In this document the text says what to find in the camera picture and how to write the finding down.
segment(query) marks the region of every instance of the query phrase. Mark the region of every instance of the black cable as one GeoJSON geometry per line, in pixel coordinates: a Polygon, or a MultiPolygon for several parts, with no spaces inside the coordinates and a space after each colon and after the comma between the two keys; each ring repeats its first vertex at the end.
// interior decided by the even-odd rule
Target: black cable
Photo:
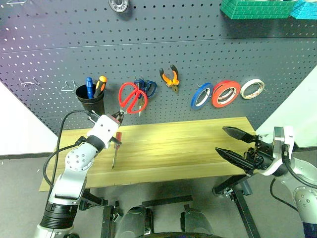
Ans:
{"type": "MultiPolygon", "coordinates": [[[[89,112],[87,110],[73,110],[71,112],[69,112],[68,114],[66,114],[60,124],[60,128],[59,128],[59,132],[58,132],[58,136],[57,136],[57,143],[56,143],[56,151],[59,150],[59,144],[60,144],[60,138],[61,138],[61,133],[63,131],[63,127],[65,124],[65,121],[67,119],[67,117],[73,113],[86,113],[89,115],[89,112]]],[[[50,196],[51,192],[52,192],[52,188],[53,188],[53,184],[54,184],[54,180],[55,180],[55,175],[56,175],[56,170],[57,170],[57,163],[58,163],[58,153],[56,153],[56,157],[55,157],[55,164],[54,164],[54,169],[53,169],[53,174],[52,174],[52,181],[50,181],[48,178],[48,181],[50,181],[50,183],[46,180],[46,182],[48,182],[48,184],[50,185],[50,190],[49,190],[49,194],[48,197],[50,196]]]]}
{"type": "Polygon", "coordinates": [[[293,170],[292,170],[292,167],[291,167],[291,161],[290,160],[284,160],[283,161],[288,172],[295,178],[297,179],[299,182],[301,182],[302,184],[306,185],[307,187],[311,187],[311,188],[314,188],[314,189],[317,189],[317,185],[315,184],[312,184],[310,182],[307,182],[306,180],[304,180],[303,178],[299,177],[293,170]]]}
{"type": "Polygon", "coordinates": [[[48,177],[48,175],[47,175],[47,173],[46,173],[46,168],[47,168],[47,166],[48,166],[48,164],[49,164],[51,158],[52,158],[54,155],[58,154],[59,152],[61,152],[61,151],[63,151],[63,150],[67,150],[67,149],[72,148],[72,147],[75,147],[75,146],[76,146],[76,144],[73,144],[73,145],[69,145],[69,146],[66,146],[66,147],[64,147],[64,148],[61,148],[61,149],[59,149],[59,150],[56,150],[55,152],[51,153],[51,155],[48,156],[47,159],[45,160],[44,165],[43,165],[43,177],[44,177],[45,181],[49,184],[49,186],[50,186],[51,188],[53,188],[53,183],[50,181],[50,179],[49,179],[49,177],[48,177]]]}
{"type": "Polygon", "coordinates": [[[312,184],[308,181],[306,181],[305,179],[301,178],[300,176],[298,176],[292,169],[291,167],[291,160],[289,158],[289,145],[284,144],[282,146],[282,162],[285,164],[285,167],[287,168],[288,172],[299,182],[301,182],[302,184],[306,185],[307,187],[311,187],[314,189],[317,189],[317,185],[312,184]]]}
{"type": "Polygon", "coordinates": [[[275,196],[275,195],[273,194],[273,184],[275,183],[275,181],[276,181],[276,179],[273,178],[273,180],[272,180],[272,182],[271,182],[271,184],[270,184],[270,186],[269,186],[269,192],[271,193],[272,197],[275,198],[277,201],[280,201],[280,202],[284,203],[285,205],[289,206],[290,208],[292,208],[292,209],[294,209],[295,211],[298,212],[298,210],[297,210],[296,207],[294,207],[293,205],[289,204],[288,202],[286,202],[286,201],[284,201],[284,200],[278,198],[277,196],[275,196]]]}

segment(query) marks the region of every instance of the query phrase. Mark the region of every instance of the gray floor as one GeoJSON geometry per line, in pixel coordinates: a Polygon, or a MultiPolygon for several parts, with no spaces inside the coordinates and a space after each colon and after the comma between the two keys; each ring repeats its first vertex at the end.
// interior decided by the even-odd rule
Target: gray floor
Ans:
{"type": "MultiPolygon", "coordinates": [[[[316,164],[317,151],[296,153],[296,157],[316,164]]],[[[34,229],[42,218],[47,197],[46,192],[37,192],[42,179],[43,161],[44,159],[39,158],[0,161],[0,237],[33,236],[34,229]]],[[[103,196],[112,203],[119,200],[124,212],[142,201],[192,195],[194,200],[189,204],[206,214],[215,235],[225,238],[246,238],[247,234],[235,204],[222,196],[211,195],[214,184],[224,179],[213,177],[111,186],[92,189],[92,193],[103,196]]],[[[272,177],[261,175],[249,179],[254,194],[246,197],[246,200],[261,237],[304,237],[298,214],[270,196],[271,179],[272,177]]],[[[274,192],[292,202],[290,194],[281,184],[276,183],[274,192]]],[[[180,213],[184,204],[154,207],[155,232],[180,231],[180,213]]],[[[101,219],[100,207],[85,212],[78,211],[74,224],[75,231],[82,238],[98,238],[101,232],[101,219]]]]}

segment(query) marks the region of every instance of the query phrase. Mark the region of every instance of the pegboard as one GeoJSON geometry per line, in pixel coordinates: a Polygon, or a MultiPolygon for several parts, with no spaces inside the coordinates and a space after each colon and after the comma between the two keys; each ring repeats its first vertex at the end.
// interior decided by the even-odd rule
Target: pegboard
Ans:
{"type": "MultiPolygon", "coordinates": [[[[1,4],[0,80],[55,133],[67,112],[82,108],[74,92],[61,91],[65,80],[80,86],[101,74],[108,78],[108,113],[118,111],[122,83],[142,76],[158,84],[141,117],[128,115],[125,125],[247,116],[256,129],[316,65],[316,21],[235,21],[219,4],[138,0],[123,15],[101,0],[1,4]],[[171,63],[180,74],[179,95],[159,76],[160,68],[171,72],[171,63]],[[19,78],[32,77],[39,86],[20,86],[19,78]],[[197,84],[230,79],[243,85],[253,78],[263,80],[266,91],[252,100],[190,108],[197,84]]],[[[75,115],[65,128],[91,126],[75,115]]]]}

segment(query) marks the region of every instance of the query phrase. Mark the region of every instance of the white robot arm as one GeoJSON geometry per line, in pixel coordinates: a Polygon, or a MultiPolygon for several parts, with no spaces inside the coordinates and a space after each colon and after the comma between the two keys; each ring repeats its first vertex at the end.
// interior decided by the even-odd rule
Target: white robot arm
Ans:
{"type": "Polygon", "coordinates": [[[109,147],[112,135],[120,127],[124,114],[117,114],[116,118],[99,117],[86,141],[66,155],[65,170],[56,180],[34,238],[66,238],[71,234],[88,169],[99,152],[109,147]]]}
{"type": "Polygon", "coordinates": [[[230,136],[247,143],[255,142],[244,156],[221,148],[216,151],[230,163],[252,176],[255,169],[265,176],[274,175],[290,191],[303,222],[307,238],[317,238],[317,168],[292,156],[293,127],[275,127],[273,142],[267,144],[259,135],[250,135],[235,127],[223,127],[230,136]]]}

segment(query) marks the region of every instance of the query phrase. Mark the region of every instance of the wooden table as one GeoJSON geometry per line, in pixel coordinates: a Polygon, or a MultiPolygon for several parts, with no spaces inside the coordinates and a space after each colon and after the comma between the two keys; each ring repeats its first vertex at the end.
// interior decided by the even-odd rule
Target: wooden table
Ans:
{"type": "MultiPolygon", "coordinates": [[[[225,148],[242,155],[252,145],[230,137],[222,130],[223,126],[255,133],[246,117],[122,126],[119,128],[122,145],[114,169],[111,168],[112,144],[95,158],[87,174],[87,187],[243,174],[240,168],[220,157],[214,148],[225,148]]],[[[63,131],[60,147],[74,144],[81,135],[86,136],[88,130],[63,131]]],[[[64,171],[68,151],[59,154],[56,176],[64,171]]],[[[49,178],[53,162],[54,159],[48,166],[49,178]]],[[[39,190],[48,189],[43,180],[39,190]]]]}

